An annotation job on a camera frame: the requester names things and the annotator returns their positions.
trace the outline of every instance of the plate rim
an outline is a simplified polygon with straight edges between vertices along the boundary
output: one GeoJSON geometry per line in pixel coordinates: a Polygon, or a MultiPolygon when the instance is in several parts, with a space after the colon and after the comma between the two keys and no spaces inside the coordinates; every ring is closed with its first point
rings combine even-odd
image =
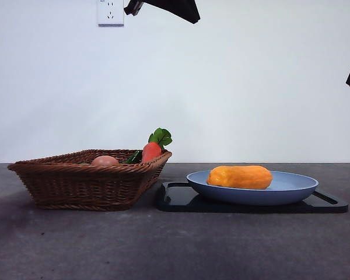
{"type": "Polygon", "coordinates": [[[263,189],[263,190],[259,190],[259,189],[255,189],[255,188],[232,188],[232,187],[221,187],[221,186],[218,186],[218,185],[209,185],[209,184],[204,184],[204,183],[198,183],[198,182],[195,182],[195,181],[192,181],[189,179],[189,177],[195,173],[201,173],[201,172],[210,172],[210,170],[201,170],[201,171],[196,171],[196,172],[192,172],[190,174],[188,174],[186,176],[188,182],[192,182],[194,184],[198,184],[198,185],[202,185],[202,186],[206,186],[206,187],[212,187],[212,188],[218,188],[218,189],[222,189],[222,190],[225,190],[225,189],[228,189],[228,190],[239,190],[239,191],[258,191],[258,192],[276,192],[276,191],[300,191],[300,190],[308,190],[308,189],[311,189],[311,188],[316,188],[318,185],[319,185],[319,182],[318,180],[316,180],[315,178],[312,178],[312,177],[309,177],[309,176],[306,176],[306,175],[302,175],[302,174],[297,174],[297,173],[291,173],[291,172],[284,172],[284,171],[275,171],[275,170],[269,170],[270,172],[274,172],[274,173],[283,173],[283,174],[291,174],[291,175],[296,175],[296,176],[300,176],[300,177],[306,177],[308,179],[311,179],[314,181],[314,184],[311,185],[310,187],[305,187],[305,188],[296,188],[295,190],[268,190],[268,189],[263,189]]]}

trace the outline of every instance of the orange vegetable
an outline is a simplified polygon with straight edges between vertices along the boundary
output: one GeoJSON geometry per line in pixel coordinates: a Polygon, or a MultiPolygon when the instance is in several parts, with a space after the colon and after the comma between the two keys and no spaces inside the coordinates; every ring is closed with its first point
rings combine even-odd
{"type": "Polygon", "coordinates": [[[161,147],[156,142],[149,142],[145,145],[142,150],[142,160],[141,162],[148,162],[160,156],[162,153],[161,147]]]}
{"type": "Polygon", "coordinates": [[[230,188],[265,189],[272,181],[272,174],[262,166],[218,166],[211,170],[209,185],[230,188]]]}

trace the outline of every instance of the wicker basket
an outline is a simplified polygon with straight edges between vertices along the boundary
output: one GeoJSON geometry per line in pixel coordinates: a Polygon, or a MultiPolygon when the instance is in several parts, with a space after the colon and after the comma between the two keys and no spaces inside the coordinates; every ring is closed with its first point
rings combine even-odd
{"type": "Polygon", "coordinates": [[[119,211],[132,207],[158,180],[172,153],[165,150],[149,162],[112,167],[82,165],[98,156],[114,156],[120,162],[136,150],[83,150],[44,159],[19,161],[8,166],[17,173],[43,209],[119,211]]]}

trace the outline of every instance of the woven basket rim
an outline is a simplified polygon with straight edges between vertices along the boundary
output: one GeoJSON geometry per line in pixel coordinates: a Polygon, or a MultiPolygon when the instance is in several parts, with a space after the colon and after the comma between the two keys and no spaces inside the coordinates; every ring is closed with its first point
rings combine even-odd
{"type": "Polygon", "coordinates": [[[34,167],[38,167],[46,171],[47,169],[55,169],[59,167],[63,171],[73,171],[73,172],[146,172],[148,169],[156,168],[158,165],[160,165],[164,160],[167,160],[172,156],[172,153],[168,150],[163,150],[162,154],[158,157],[155,157],[151,159],[148,162],[140,162],[140,163],[120,163],[118,165],[110,166],[110,167],[104,167],[104,166],[94,166],[91,164],[79,164],[79,163],[71,163],[71,162],[38,162],[38,160],[49,160],[58,158],[60,156],[71,156],[79,153],[86,153],[86,152],[135,152],[137,149],[114,149],[114,150],[108,150],[108,149],[87,149],[87,150],[81,150],[74,153],[66,153],[63,155],[57,155],[57,156],[49,156],[49,157],[43,157],[38,159],[29,159],[29,160],[20,160],[15,163],[11,163],[8,165],[8,169],[11,171],[15,171],[17,168],[26,168],[32,169],[34,167]]]}

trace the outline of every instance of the green leaves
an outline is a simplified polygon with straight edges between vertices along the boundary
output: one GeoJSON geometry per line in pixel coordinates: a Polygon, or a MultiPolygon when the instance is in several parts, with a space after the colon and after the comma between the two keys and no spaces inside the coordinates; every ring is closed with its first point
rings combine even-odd
{"type": "Polygon", "coordinates": [[[168,145],[172,141],[171,133],[164,128],[157,128],[156,131],[149,136],[148,140],[148,142],[156,142],[161,149],[163,149],[163,146],[168,145]]]}

